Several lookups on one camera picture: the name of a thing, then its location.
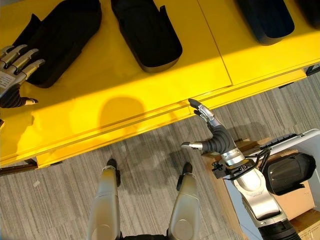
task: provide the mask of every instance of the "black cable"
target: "black cable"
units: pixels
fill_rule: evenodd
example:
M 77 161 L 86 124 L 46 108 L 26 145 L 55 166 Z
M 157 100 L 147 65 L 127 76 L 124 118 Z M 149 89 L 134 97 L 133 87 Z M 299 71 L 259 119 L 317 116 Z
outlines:
M 254 155 L 254 156 L 245 156 L 246 159 L 250 159 L 250 158 L 256 158 L 255 164 L 254 166 L 248 168 L 247 170 L 245 170 L 244 172 L 240 173 L 239 175 L 235 176 L 235 177 L 230 177 L 230 178 L 223 178 L 224 180 L 236 180 L 238 178 L 240 178 L 241 176 L 245 175 L 246 173 L 248 173 L 249 171 L 251 171 L 253 168 L 256 168 L 259 164 L 260 158 L 263 157 L 261 165 L 259 167 L 259 171 L 263 170 L 267 164 L 268 158 L 270 157 L 271 154 L 271 149 L 265 148 L 263 149 L 261 152 L 259 152 L 258 154 Z

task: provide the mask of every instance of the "yellow tabletop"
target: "yellow tabletop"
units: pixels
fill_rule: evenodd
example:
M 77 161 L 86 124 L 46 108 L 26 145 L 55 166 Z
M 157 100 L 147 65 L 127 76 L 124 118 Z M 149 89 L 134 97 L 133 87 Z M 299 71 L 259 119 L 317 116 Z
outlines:
M 1 8 L 0 48 L 16 39 L 31 13 L 43 19 L 58 2 L 25 0 Z M 1 109 L 2 165 L 37 156 L 38 166 L 46 167 L 187 118 L 193 114 L 190 97 L 216 108 L 300 80 L 306 76 L 302 67 L 320 62 L 320 31 L 308 26 L 291 1 L 296 29 L 271 46 L 255 41 L 234 0 L 155 3 L 166 6 L 181 41 L 177 64 L 157 74 L 143 72 L 110 0 L 101 0 L 98 33 L 61 78 L 48 89 L 22 86 L 21 95 L 39 103 Z
M 320 31 L 308 25 L 296 1 L 285 0 L 295 29 L 280 42 L 258 43 L 237 0 L 198 0 L 232 84 L 277 76 L 320 62 Z
M 43 19 L 59 2 L 25 0 L 2 7 L 0 48 L 17 38 L 32 13 Z M 158 7 L 166 6 L 183 47 L 177 64 L 158 74 L 140 69 L 119 31 L 110 0 L 100 2 L 98 33 L 61 78 L 48 89 L 22 85 L 21 95 L 39 103 L 1 109 L 2 165 L 124 128 L 179 108 L 189 97 L 231 85 L 197 0 L 155 1 Z M 186 108 L 165 121 L 188 115 Z

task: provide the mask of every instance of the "silver robot leg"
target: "silver robot leg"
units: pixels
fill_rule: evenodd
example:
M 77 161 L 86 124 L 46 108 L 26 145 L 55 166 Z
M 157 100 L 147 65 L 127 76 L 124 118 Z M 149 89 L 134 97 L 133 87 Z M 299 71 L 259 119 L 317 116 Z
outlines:
M 196 178 L 192 174 L 192 165 L 190 163 L 184 165 L 177 189 L 179 190 L 179 194 L 171 214 L 168 239 L 198 240 L 200 203 L 197 194 Z
M 117 164 L 109 163 L 102 170 L 89 218 L 87 240 L 119 240 L 121 237 Z

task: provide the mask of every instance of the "robotic hand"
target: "robotic hand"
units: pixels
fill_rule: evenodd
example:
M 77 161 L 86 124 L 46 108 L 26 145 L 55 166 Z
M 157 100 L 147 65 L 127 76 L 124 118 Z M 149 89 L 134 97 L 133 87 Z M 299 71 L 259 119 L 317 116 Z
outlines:
M 215 177 L 219 179 L 229 176 L 224 179 L 232 181 L 241 193 L 242 203 L 264 240 L 299 240 L 287 215 L 268 192 L 265 177 L 256 168 L 261 157 L 261 168 L 264 167 L 270 150 L 265 149 L 258 155 L 245 157 L 227 129 L 206 106 L 194 99 L 189 99 L 189 102 L 196 109 L 194 113 L 206 121 L 213 138 L 208 141 L 184 142 L 181 147 L 221 155 L 221 161 L 213 164 Z
M 45 63 L 45 60 L 39 59 L 27 65 L 38 49 L 26 49 L 27 45 L 7 46 L 0 52 L 0 108 L 17 108 L 38 102 L 20 96 L 21 84 Z

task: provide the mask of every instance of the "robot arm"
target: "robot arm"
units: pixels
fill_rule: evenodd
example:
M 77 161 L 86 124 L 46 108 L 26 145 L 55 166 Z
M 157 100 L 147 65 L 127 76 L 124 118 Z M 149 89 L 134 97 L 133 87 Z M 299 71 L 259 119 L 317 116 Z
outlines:
M 242 203 L 264 240 L 299 240 L 296 230 L 287 219 L 275 198 L 268 192 L 263 174 L 256 168 L 259 158 L 269 157 L 270 151 L 262 151 L 256 162 L 245 158 L 237 148 L 227 129 L 215 115 L 200 102 L 189 99 L 190 105 L 207 123 L 213 138 L 208 141 L 184 142 L 181 147 L 219 153 L 222 160 L 212 170 L 217 178 L 229 176 L 242 196 Z

